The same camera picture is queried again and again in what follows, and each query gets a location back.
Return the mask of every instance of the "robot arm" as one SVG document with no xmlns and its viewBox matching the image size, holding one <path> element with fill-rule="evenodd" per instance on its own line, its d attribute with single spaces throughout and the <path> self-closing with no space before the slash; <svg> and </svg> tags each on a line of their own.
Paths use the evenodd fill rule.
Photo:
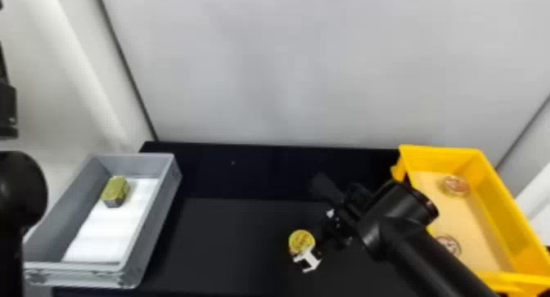
<svg viewBox="0 0 550 297">
<path fill-rule="evenodd" d="M 439 212 L 419 191 L 390 181 L 374 196 L 364 190 L 345 195 L 323 174 L 313 179 L 311 191 L 332 209 L 314 230 L 315 246 L 304 248 L 315 259 L 295 255 L 304 271 L 314 270 L 331 247 L 356 240 L 374 259 L 392 263 L 420 295 L 497 296 L 427 232 Z"/>
</svg>

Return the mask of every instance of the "yellow plastic tray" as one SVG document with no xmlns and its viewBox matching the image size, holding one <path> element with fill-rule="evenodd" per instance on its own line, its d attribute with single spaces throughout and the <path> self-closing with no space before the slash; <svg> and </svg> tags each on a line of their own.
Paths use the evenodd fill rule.
<svg viewBox="0 0 550 297">
<path fill-rule="evenodd" d="M 512 195 L 482 151 L 469 148 L 399 146 L 400 157 L 391 167 L 393 177 L 403 181 L 411 172 L 456 174 L 464 177 L 479 205 L 485 227 L 511 265 L 511 271 L 474 271 L 485 283 L 510 297 L 536 296 L 550 287 L 550 255 L 540 242 Z M 419 181 L 410 174 L 409 181 Z"/>
</svg>

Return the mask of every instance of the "white wall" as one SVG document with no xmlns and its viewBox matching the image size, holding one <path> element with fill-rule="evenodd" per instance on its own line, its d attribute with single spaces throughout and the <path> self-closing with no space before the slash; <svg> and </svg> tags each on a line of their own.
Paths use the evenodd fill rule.
<svg viewBox="0 0 550 297">
<path fill-rule="evenodd" d="M 550 101 L 525 130 L 523 136 L 498 166 L 498 173 L 517 196 L 550 163 Z"/>
<path fill-rule="evenodd" d="M 136 151 L 151 134 L 92 2 L 63 0 L 81 12 L 65 12 L 60 0 L 3 2 L 0 42 L 17 89 L 20 138 L 0 142 L 0 149 L 24 151 L 39 162 L 49 210 L 86 155 Z M 73 29 L 84 22 L 89 34 Z"/>
<path fill-rule="evenodd" d="M 104 0 L 161 140 L 506 153 L 550 0 Z"/>
</svg>

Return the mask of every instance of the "white foam pad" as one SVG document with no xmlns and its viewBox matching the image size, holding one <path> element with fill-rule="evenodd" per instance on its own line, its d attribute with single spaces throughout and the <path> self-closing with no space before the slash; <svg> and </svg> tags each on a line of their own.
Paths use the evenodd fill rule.
<svg viewBox="0 0 550 297">
<path fill-rule="evenodd" d="M 131 246 L 132 236 L 158 183 L 158 178 L 127 178 L 130 192 L 118 208 L 99 200 L 73 239 L 63 262 L 118 263 Z"/>
</svg>

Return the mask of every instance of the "yellow round object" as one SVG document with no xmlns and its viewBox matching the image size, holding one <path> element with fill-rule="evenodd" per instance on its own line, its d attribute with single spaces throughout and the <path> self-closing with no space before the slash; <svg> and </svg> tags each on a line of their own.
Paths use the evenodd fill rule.
<svg viewBox="0 0 550 297">
<path fill-rule="evenodd" d="M 315 246 L 315 237 L 308 231 L 296 230 L 288 238 L 288 246 L 292 255 L 298 255 L 310 246 Z"/>
</svg>

